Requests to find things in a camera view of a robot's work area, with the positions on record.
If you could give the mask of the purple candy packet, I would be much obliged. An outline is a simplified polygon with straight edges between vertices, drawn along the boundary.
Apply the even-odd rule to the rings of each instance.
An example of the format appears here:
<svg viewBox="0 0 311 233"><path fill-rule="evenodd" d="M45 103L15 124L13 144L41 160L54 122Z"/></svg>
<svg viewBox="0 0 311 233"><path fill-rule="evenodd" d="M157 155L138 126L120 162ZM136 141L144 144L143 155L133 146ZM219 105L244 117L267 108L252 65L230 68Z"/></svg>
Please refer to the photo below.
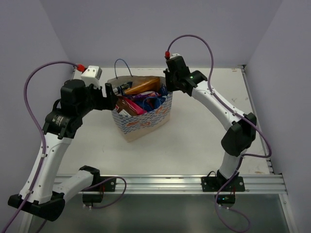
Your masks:
<svg viewBox="0 0 311 233"><path fill-rule="evenodd" d="M146 91L139 93L137 95L133 95L133 100L144 100L147 98L158 98L161 97L161 95L158 92L155 91Z"/></svg>

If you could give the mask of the blue checkered paper bag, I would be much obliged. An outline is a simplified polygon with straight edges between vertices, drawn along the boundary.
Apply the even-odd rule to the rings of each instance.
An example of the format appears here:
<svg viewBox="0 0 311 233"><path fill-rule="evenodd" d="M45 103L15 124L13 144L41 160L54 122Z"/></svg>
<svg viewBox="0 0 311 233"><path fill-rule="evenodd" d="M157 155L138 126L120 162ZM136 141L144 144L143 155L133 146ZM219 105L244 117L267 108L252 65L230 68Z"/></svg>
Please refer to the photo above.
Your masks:
<svg viewBox="0 0 311 233"><path fill-rule="evenodd" d="M141 84L142 82L152 78L159 77L160 78L160 87L162 84L165 84L165 78L157 75L133 75L131 69L128 69L129 75L119 76L117 74L116 65L114 65L114 74L115 77L108 80L109 83L112 84L113 88L117 86L132 81L133 86ZM126 97L130 100L133 100L133 95L117 95L118 97ZM117 125L120 133L124 137L127 142L134 141L138 138L143 137L144 135L153 132L155 129L164 125L170 119L171 106L172 106L173 94L172 92L168 93L168 96L165 102L158 107L157 109L147 112L145 114L137 116L134 112L134 116L124 116L119 115L114 109L112 111L112 117Z"/></svg>

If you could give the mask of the orange snack packet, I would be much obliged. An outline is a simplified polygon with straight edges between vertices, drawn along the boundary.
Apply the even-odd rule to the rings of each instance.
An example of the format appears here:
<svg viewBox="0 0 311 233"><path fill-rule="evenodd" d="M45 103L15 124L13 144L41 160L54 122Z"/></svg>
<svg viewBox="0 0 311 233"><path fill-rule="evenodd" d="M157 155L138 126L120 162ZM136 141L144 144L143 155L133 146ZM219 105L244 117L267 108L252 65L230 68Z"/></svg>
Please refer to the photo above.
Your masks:
<svg viewBox="0 0 311 233"><path fill-rule="evenodd" d="M126 95L137 95L143 92L155 91L157 92L160 89L160 78L152 77L141 84L133 86L124 91Z"/></svg>

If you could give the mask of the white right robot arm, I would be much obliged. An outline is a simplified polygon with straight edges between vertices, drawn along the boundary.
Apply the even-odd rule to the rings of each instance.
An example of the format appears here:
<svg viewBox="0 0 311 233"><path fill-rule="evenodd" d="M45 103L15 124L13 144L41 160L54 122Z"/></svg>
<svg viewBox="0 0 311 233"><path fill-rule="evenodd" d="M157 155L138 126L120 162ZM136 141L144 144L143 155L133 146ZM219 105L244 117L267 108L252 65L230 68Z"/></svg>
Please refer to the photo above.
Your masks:
<svg viewBox="0 0 311 233"><path fill-rule="evenodd" d="M216 173L215 183L221 190L228 190L237 176L241 154L246 152L256 138L257 124L253 113L245 114L230 104L210 84L210 77L196 70L190 72L179 54L166 53L167 68L164 71L167 90L182 91L203 104L222 124L226 133L221 140L225 151L223 162Z"/></svg>

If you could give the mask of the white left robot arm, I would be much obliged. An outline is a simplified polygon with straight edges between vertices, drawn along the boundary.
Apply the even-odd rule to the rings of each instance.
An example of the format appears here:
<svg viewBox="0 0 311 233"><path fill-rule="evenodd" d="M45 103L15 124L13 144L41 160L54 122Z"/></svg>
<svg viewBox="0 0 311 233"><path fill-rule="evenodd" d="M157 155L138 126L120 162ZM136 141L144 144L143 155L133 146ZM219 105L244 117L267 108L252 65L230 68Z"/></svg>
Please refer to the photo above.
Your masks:
<svg viewBox="0 0 311 233"><path fill-rule="evenodd" d="M44 220L55 221L65 204L84 189L97 190L101 185L100 171L82 166L78 172L60 185L54 180L61 161L77 130L92 110L114 110L118 97L111 84L96 87L84 81L66 81L52 111L43 126L41 143L33 170L19 194L11 195L8 205Z"/></svg>

